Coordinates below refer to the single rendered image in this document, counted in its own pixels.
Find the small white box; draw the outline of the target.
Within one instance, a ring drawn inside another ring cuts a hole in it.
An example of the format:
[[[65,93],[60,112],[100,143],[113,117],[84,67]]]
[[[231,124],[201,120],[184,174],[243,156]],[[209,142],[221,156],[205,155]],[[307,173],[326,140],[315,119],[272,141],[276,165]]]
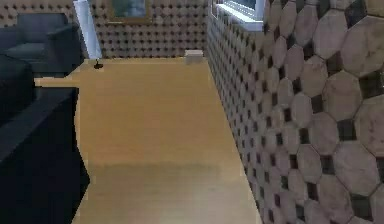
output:
[[[186,64],[201,63],[204,53],[202,50],[186,50],[184,57]]]

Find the white framed window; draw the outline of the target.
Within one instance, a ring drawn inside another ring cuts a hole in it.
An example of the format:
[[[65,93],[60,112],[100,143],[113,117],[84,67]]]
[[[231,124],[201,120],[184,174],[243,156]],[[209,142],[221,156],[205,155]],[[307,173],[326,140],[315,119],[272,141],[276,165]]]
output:
[[[248,32],[264,30],[266,0],[251,0],[252,7],[245,0],[214,0],[212,9],[217,15],[226,15],[229,21],[241,26]]]

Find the white door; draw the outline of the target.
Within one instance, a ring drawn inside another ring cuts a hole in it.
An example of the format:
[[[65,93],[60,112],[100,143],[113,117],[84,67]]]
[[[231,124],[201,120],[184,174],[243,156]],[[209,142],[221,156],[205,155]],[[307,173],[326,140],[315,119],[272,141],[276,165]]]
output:
[[[99,40],[88,0],[75,0],[73,2],[79,26],[90,59],[102,58]]]

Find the framed wall picture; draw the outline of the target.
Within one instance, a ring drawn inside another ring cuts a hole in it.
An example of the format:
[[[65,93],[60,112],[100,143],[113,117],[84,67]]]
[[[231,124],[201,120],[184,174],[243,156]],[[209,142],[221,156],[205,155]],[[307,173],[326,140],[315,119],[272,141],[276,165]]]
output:
[[[150,0],[106,0],[108,21],[123,24],[147,24],[151,22]]]

